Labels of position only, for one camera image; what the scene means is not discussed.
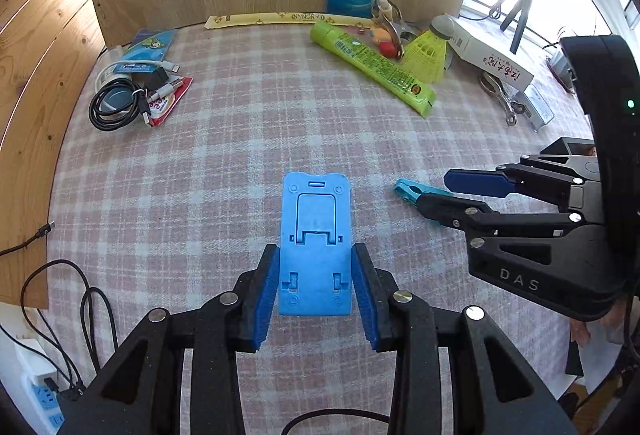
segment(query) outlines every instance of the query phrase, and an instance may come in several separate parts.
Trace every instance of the usb cable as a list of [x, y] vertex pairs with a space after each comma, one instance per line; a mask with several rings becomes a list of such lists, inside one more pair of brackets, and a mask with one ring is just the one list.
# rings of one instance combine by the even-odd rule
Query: usb cable
[[[148, 100], [147, 91], [141, 88], [136, 82], [133, 82], [129, 77], [116, 78], [102, 86], [100, 85], [103, 74], [116, 65], [162, 66], [167, 72], [171, 73], [176, 73], [178, 69], [180, 69], [180, 65], [167, 61], [114, 61], [105, 66], [95, 78], [95, 95], [91, 103], [89, 103], [89, 121], [91, 121], [91, 124], [94, 125], [95, 128], [100, 131], [114, 131], [132, 123], [139, 115], [142, 116], [147, 126], [152, 127], [149, 102], [153, 102], [159, 97], [154, 98], [152, 95]], [[164, 97], [165, 95], [175, 92], [180, 84], [167, 83], [162, 86], [158, 92], [162, 90], [164, 95], [161, 97]], [[103, 110], [104, 99], [112, 90], [116, 89], [123, 92], [130, 92], [131, 100], [119, 108]]]
[[51, 232], [51, 229], [53, 229], [55, 226], [56, 222], [49, 222], [49, 224], [43, 225], [29, 240], [23, 241], [20, 245], [16, 245], [15, 247], [0, 251], [0, 256], [9, 255], [11, 253], [15, 253], [16, 251], [20, 251], [20, 249], [24, 249], [31, 242], [36, 241], [38, 238], [46, 237]]

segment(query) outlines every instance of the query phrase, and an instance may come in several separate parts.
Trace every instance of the black cord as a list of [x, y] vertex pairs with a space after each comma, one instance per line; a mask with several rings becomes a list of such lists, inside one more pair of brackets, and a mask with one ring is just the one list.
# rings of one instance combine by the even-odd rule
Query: black cord
[[631, 354], [637, 363], [640, 363], [640, 354], [636, 350], [633, 339], [631, 338], [630, 326], [631, 326], [631, 309], [634, 305], [634, 298], [636, 297], [636, 290], [638, 289], [638, 284], [640, 280], [636, 281], [633, 290], [629, 293], [628, 298], [626, 299], [626, 308], [625, 308], [625, 323], [624, 323], [624, 336], [625, 336], [625, 346], [626, 349]]
[[9, 249], [5, 249], [4, 251], [0, 251], [0, 256], [8, 255], [10, 253], [15, 253], [15, 251], [20, 251], [20, 249], [24, 249], [31, 242], [36, 241], [38, 238], [46, 237], [51, 232], [51, 229], [53, 229], [55, 225], [56, 225], [56, 222], [50, 222], [50, 224], [43, 225], [41, 228], [38, 229], [37, 233], [33, 235], [29, 240], [23, 241], [20, 245], [16, 245], [15, 247], [11, 247]]
[[[33, 278], [35, 278], [38, 274], [40, 274], [43, 271], [46, 271], [49, 267], [53, 267], [54, 265], [68, 265], [70, 267], [72, 267], [73, 269], [75, 269], [76, 272], [78, 272], [78, 274], [80, 275], [80, 277], [82, 278], [82, 283], [84, 283], [84, 289], [85, 292], [82, 295], [82, 301], [81, 301], [81, 325], [82, 325], [82, 334], [84, 336], [84, 342], [86, 343], [86, 347], [87, 347], [87, 351], [89, 352], [89, 356], [91, 358], [92, 364], [94, 365], [94, 370], [96, 371], [96, 373], [100, 370], [100, 362], [98, 361], [98, 351], [96, 348], [96, 344], [95, 344], [95, 321], [94, 321], [94, 303], [93, 303], [93, 299], [91, 294], [93, 292], [97, 292], [98, 294], [100, 294], [100, 296], [102, 297], [102, 299], [105, 301], [106, 307], [107, 307], [107, 313], [109, 315], [109, 321], [111, 324], [111, 335], [113, 336], [113, 346], [114, 349], [118, 348], [118, 339], [117, 339], [117, 335], [116, 335], [116, 328], [115, 328], [115, 320], [114, 320], [114, 316], [113, 316], [113, 310], [111, 309], [111, 304], [109, 303], [109, 300], [107, 299], [107, 297], [105, 296], [104, 292], [102, 292], [102, 290], [98, 289], [97, 287], [90, 287], [89, 286], [89, 281], [87, 280], [86, 276], [84, 275], [84, 272], [82, 272], [82, 270], [78, 267], [78, 265], [76, 265], [75, 263], [73, 263], [72, 261], [66, 260], [66, 259], [57, 259], [54, 261], [50, 261], [44, 265], [42, 265], [41, 267], [38, 267], [33, 273], [31, 273], [29, 275], [29, 277], [27, 278], [27, 280], [24, 282], [24, 285], [22, 286], [22, 291], [20, 292], [20, 308], [22, 310], [22, 315], [24, 316], [24, 319], [26, 320], [27, 324], [36, 332], [38, 333], [43, 339], [46, 339], [47, 341], [49, 341], [50, 344], [52, 344], [52, 346], [54, 346], [55, 348], [59, 349], [62, 351], [62, 347], [59, 347], [59, 343], [56, 344], [55, 341], [53, 341], [52, 339], [50, 339], [48, 336], [46, 336], [43, 332], [41, 332], [40, 330], [38, 330], [38, 328], [33, 324], [33, 322], [31, 322], [31, 320], [28, 318], [26, 310], [24, 308], [24, 294], [26, 292], [26, 289], [28, 287], [28, 285], [30, 284], [31, 280], [33, 280]], [[84, 304], [88, 302], [89, 305], [89, 326], [88, 326], [88, 330], [87, 330], [87, 326], [84, 320]], [[82, 384], [82, 380], [80, 379], [80, 376], [78, 374], [78, 371], [76, 370], [76, 373], [78, 375], [78, 379], [79, 379], [79, 387], [80, 386], [84, 386]]]
[[97, 287], [89, 287], [84, 294], [82, 295], [82, 300], [80, 302], [80, 322], [82, 325], [82, 331], [84, 332], [84, 338], [86, 339], [86, 325], [84, 323], [84, 305], [91, 297], [91, 293], [95, 292], [102, 298], [104, 301], [104, 305], [107, 307], [107, 314], [109, 315], [109, 323], [111, 325], [111, 339], [113, 340], [113, 351], [115, 352], [118, 349], [118, 333], [116, 332], [116, 322], [113, 316], [113, 309], [111, 309], [111, 304], [109, 303], [109, 299], [105, 296], [104, 292]]
[[43, 354], [42, 352], [39, 352], [35, 349], [32, 349], [31, 347], [21, 343], [20, 341], [18, 341], [17, 339], [14, 338], [14, 336], [12, 336], [9, 332], [7, 332], [4, 327], [2, 325], [0, 325], [0, 331], [2, 331], [4, 333], [5, 336], [7, 336], [9, 339], [11, 339], [16, 345], [18, 345], [19, 347], [24, 348], [25, 350], [28, 350], [30, 352], [33, 352], [34, 354], [38, 354], [40, 357], [42, 357], [43, 359], [47, 359], [47, 361], [49, 361], [58, 371], [58, 373], [65, 378], [65, 380], [69, 383], [69, 386], [71, 386], [72, 388], [75, 388], [76, 385], [74, 384], [74, 382], [71, 380], [71, 378], [66, 375], [66, 373], [64, 371], [62, 371], [62, 368], [60, 368], [56, 363], [53, 362], [52, 358], [50, 358], [48, 355]]
[[280, 435], [287, 435], [292, 428], [301, 423], [303, 420], [311, 419], [313, 417], [320, 417], [322, 415], [351, 415], [353, 417], [364, 417], [367, 419], [373, 419], [380, 422], [386, 422], [389, 424], [389, 415], [382, 415], [381, 413], [375, 413], [372, 411], [351, 409], [351, 408], [326, 408], [322, 410], [309, 411], [298, 415], [294, 420], [289, 421]]
[[498, 20], [502, 15], [502, 4], [504, 3], [504, 1], [505, 0], [498, 0], [491, 6], [487, 5], [487, 7], [489, 8], [489, 14], [487, 14], [482, 18], [470, 18], [469, 16], [463, 16], [462, 14], [460, 15], [460, 17], [466, 20], [471, 20], [471, 21], [484, 21], [487, 18], [491, 18], [492, 20]]
[[[115, 110], [101, 110], [105, 97], [114, 89], [128, 91], [131, 94], [131, 101]], [[100, 131], [123, 128], [140, 115], [141, 98], [146, 102], [146, 93], [140, 85], [128, 78], [113, 79], [98, 90], [89, 103], [89, 120]]]
[[62, 344], [60, 343], [60, 340], [58, 339], [58, 336], [56, 335], [56, 333], [51, 328], [51, 325], [49, 325], [49, 322], [47, 321], [46, 317], [44, 317], [44, 314], [42, 313], [42, 311], [40, 309], [36, 309], [36, 310], [38, 311], [38, 314], [40, 315], [40, 319], [44, 322], [45, 326], [47, 327], [47, 329], [51, 333], [51, 337], [53, 337], [56, 340], [56, 343], [58, 344], [58, 346], [56, 348], [58, 349], [60, 354], [62, 354], [62, 358], [65, 360], [66, 371], [67, 371], [68, 375], [69, 376], [73, 376], [73, 374], [71, 372], [71, 365], [73, 365], [74, 366], [74, 370], [76, 371], [76, 377], [78, 379], [80, 379], [80, 373], [78, 372], [78, 369], [76, 368], [76, 365], [71, 360], [71, 357], [69, 357], [69, 355], [63, 350]]

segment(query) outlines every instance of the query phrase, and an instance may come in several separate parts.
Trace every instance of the teal clip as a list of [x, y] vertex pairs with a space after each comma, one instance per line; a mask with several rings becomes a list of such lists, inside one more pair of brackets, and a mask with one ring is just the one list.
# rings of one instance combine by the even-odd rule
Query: teal clip
[[437, 193], [438, 195], [454, 196], [453, 193], [426, 184], [420, 184], [415, 180], [398, 179], [394, 191], [402, 197], [402, 200], [408, 202], [412, 206], [417, 207], [417, 200], [423, 193]]

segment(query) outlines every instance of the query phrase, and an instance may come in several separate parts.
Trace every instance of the plaid tablecloth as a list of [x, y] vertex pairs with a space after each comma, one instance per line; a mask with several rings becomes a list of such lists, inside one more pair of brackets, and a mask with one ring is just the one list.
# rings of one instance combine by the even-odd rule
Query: plaid tablecloth
[[[425, 221], [393, 187], [399, 177], [443, 187], [450, 167], [493, 169], [562, 134], [591, 136], [575, 97], [553, 81], [542, 52], [531, 52], [536, 84], [556, 118], [537, 134], [524, 119], [508, 128], [502, 109], [479, 88], [478, 70], [457, 61], [423, 119], [312, 43], [309, 31], [284, 25], [178, 31], [168, 59], [194, 81], [153, 130], [142, 121], [111, 133], [92, 128], [86, 110], [94, 72], [60, 153], [48, 258], [75, 261], [106, 292], [124, 338], [149, 309], [200, 307], [255, 267], [265, 244], [278, 241], [286, 173], [339, 172], [351, 181], [354, 241], [366, 242], [375, 265], [433, 306], [484, 307], [549, 382], [564, 368], [568, 321], [470, 277], [463, 234]], [[498, 210], [552, 210], [517, 195], [488, 201]], [[50, 271], [47, 318], [89, 382], [81, 292], [68, 267]], [[104, 362], [113, 348], [104, 307], [98, 309]], [[370, 349], [357, 313], [318, 319], [274, 312], [260, 351], [238, 359], [249, 434], [278, 434], [291, 418], [324, 407], [389, 412], [394, 355]], [[441, 366], [444, 433], [450, 433], [446, 357]], [[189, 379], [187, 369], [187, 399]], [[188, 433], [188, 408], [182, 411]], [[386, 426], [335, 417], [297, 430], [382, 434]]]

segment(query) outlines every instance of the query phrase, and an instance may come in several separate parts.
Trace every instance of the red packet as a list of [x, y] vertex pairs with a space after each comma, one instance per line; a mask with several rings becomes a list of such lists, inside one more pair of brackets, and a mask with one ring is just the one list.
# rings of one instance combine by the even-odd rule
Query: red packet
[[164, 123], [166, 116], [169, 115], [169, 112], [174, 109], [176, 104], [178, 104], [182, 94], [184, 94], [184, 92], [186, 92], [191, 86], [191, 81], [193, 81], [193, 78], [182, 78], [182, 86], [173, 94], [169, 94], [162, 99], [153, 101], [153, 103], [149, 105], [149, 108], [151, 109], [150, 121], [152, 126], [160, 126]]

